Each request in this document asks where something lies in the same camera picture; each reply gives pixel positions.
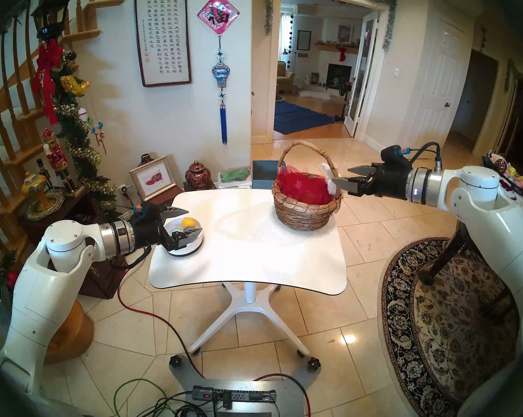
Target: red tissue paper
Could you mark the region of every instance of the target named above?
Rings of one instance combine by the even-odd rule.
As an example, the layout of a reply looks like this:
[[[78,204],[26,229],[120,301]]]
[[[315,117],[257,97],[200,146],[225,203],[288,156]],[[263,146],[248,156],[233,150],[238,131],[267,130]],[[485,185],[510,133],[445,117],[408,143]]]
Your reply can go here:
[[[277,185],[285,196],[308,205],[326,205],[333,200],[323,176],[308,176],[291,166],[279,172]]]

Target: blue tassel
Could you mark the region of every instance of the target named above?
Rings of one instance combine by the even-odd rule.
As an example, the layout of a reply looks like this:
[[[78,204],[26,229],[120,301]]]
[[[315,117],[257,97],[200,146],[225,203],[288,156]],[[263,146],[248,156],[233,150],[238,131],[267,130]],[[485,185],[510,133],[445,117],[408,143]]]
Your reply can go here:
[[[221,138],[223,145],[226,145],[226,106],[224,104],[221,104],[219,112],[221,113]]]

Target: chair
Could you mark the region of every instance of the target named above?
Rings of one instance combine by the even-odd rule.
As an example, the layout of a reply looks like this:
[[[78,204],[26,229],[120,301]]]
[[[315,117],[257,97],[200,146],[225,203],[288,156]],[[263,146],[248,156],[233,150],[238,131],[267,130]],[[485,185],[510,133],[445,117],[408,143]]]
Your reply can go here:
[[[286,62],[277,63],[277,91],[292,91],[294,73],[286,70]]]

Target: yellow ball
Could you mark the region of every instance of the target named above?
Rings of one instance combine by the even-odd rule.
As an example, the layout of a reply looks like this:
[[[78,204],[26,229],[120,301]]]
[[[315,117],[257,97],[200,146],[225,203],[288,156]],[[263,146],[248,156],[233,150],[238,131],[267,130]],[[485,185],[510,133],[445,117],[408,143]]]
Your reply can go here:
[[[186,227],[195,227],[196,221],[194,221],[192,218],[184,218],[181,223],[182,228]]]

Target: framed picture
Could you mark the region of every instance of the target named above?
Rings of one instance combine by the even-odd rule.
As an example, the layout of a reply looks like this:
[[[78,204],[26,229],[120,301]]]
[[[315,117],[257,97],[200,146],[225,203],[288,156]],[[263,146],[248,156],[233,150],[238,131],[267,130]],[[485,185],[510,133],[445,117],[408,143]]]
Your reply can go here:
[[[311,42],[311,31],[298,30],[296,36],[296,50],[297,51],[309,51]]]
[[[339,25],[339,43],[350,43],[352,41],[352,25]]]
[[[192,83],[186,0],[134,0],[134,15],[142,85]]]
[[[167,157],[153,160],[143,166],[130,170],[142,201],[152,199],[176,185],[175,177],[168,168]]]

